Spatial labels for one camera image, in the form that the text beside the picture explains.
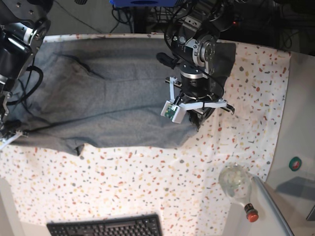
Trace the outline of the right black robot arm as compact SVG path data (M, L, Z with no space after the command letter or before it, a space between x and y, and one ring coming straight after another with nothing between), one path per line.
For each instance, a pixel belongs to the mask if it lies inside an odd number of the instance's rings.
M8 120L10 106L28 99L43 80L43 72L34 66L34 60L51 22L47 18L53 5L51 0L2 0L0 2L0 139L15 140L24 135L19 120ZM29 92L23 86L23 95L10 101L19 78L35 71L39 78Z

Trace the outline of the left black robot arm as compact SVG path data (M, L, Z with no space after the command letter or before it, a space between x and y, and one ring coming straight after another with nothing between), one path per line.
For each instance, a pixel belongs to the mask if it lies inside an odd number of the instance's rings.
M220 43L220 33L234 23L232 0L188 0L174 13L164 33L173 56L158 53L158 61L180 70L180 77L169 76L170 99L161 115L181 123L185 115L199 129L215 109L233 114L224 99L224 86L236 57L234 43Z

